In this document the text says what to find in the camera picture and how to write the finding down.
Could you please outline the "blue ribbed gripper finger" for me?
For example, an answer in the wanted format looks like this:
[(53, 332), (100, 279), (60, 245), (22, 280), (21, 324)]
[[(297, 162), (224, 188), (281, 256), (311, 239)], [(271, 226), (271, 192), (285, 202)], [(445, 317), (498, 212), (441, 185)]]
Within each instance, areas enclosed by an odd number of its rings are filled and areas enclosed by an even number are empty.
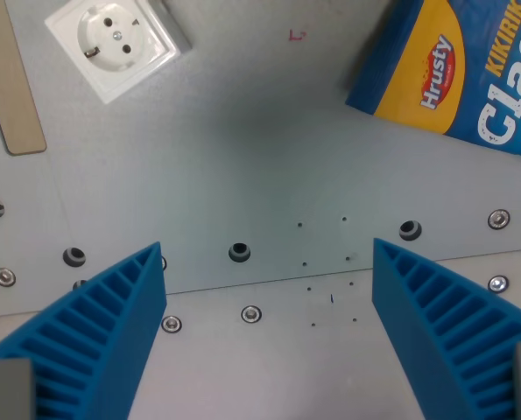
[(165, 308), (155, 242), (0, 341), (0, 360), (32, 363), (37, 419), (126, 419)]
[(373, 242), (372, 303), (424, 418), (516, 418), (520, 308), (381, 239)]

